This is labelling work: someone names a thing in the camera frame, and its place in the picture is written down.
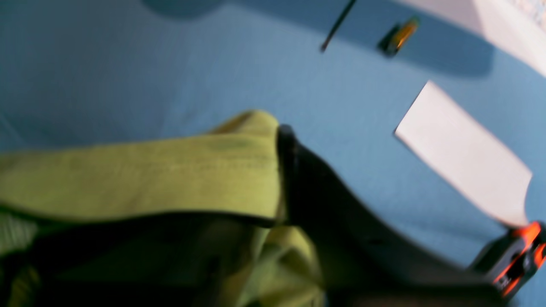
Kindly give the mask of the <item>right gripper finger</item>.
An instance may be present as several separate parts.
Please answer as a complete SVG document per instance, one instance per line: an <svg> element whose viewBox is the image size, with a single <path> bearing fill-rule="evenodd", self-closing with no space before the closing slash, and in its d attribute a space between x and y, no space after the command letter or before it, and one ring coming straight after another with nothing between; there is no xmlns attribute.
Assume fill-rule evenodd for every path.
<svg viewBox="0 0 546 307"><path fill-rule="evenodd" d="M506 307L480 275L400 235L360 201L292 128L277 131L288 221L310 238L330 307Z"/></svg>

